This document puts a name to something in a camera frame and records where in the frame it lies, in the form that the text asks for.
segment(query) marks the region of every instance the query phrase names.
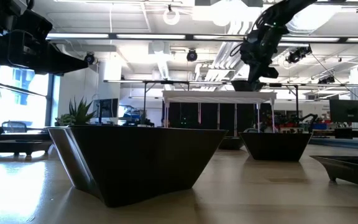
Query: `dark trapezoidal planter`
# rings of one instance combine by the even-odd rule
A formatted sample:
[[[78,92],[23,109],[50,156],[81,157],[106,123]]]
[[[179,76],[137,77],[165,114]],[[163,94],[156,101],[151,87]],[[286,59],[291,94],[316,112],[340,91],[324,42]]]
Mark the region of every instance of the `dark trapezoidal planter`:
[[[299,161],[311,134],[240,133],[255,160]]]
[[[48,130],[73,185],[108,207],[192,188],[226,134],[92,125]]]
[[[337,178],[358,184],[358,156],[311,156],[327,170],[329,179]]]
[[[219,148],[226,150],[239,150],[243,145],[244,143],[240,137],[225,137]]]

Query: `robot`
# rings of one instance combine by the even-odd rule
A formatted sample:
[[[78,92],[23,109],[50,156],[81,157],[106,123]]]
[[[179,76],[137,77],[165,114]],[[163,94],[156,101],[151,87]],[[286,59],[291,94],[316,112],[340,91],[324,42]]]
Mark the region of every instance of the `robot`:
[[[277,53],[277,46],[283,35],[289,31],[285,24],[293,16],[317,0],[283,0],[266,9],[256,20],[252,31],[240,46],[241,60],[250,67],[246,91],[259,91],[263,83],[260,77],[277,78],[278,72],[269,67],[273,54]],[[330,0],[331,2],[345,2],[346,0]]]

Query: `green plant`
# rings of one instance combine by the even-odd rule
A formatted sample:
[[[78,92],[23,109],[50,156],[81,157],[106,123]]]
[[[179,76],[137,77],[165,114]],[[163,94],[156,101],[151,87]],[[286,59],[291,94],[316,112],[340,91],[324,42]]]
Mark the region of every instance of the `green plant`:
[[[88,110],[91,106],[92,102],[88,105],[86,104],[86,100],[84,98],[81,99],[80,103],[77,106],[77,102],[74,97],[74,103],[70,100],[70,104],[68,105],[69,114],[74,117],[76,125],[87,124],[94,117],[96,111],[89,113]]]

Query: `potted plant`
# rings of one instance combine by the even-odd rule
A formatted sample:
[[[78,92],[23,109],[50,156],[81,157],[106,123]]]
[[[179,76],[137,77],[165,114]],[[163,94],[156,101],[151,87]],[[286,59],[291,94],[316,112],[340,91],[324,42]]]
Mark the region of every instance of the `potted plant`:
[[[95,115],[96,111],[88,113],[88,110],[92,104],[86,104],[84,98],[81,99],[80,103],[77,102],[74,97],[74,103],[70,100],[68,105],[68,114],[63,114],[60,118],[56,118],[55,126],[68,126],[68,125],[84,125],[89,124],[91,118]]]

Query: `white canopy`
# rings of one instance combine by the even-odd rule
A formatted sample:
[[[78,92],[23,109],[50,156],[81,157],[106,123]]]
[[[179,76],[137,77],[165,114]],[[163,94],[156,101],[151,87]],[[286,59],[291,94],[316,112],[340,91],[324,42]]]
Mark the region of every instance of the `white canopy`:
[[[245,91],[163,91],[164,102],[177,103],[251,103],[270,101],[274,105],[277,93]]]

